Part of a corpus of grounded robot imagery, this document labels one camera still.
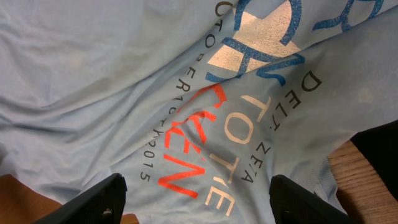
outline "wooden table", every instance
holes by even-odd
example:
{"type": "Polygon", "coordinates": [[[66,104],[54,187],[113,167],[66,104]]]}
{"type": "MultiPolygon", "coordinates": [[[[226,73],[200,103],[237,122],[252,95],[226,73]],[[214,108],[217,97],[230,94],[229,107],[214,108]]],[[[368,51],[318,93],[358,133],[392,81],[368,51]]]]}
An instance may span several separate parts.
{"type": "MultiPolygon", "coordinates": [[[[368,224],[398,223],[398,202],[352,142],[330,154],[329,161],[339,186],[337,196],[351,218],[368,224]]],[[[32,223],[60,206],[11,175],[0,177],[0,223],[32,223]]],[[[124,215],[121,223],[138,220],[133,214],[124,215]]]]}

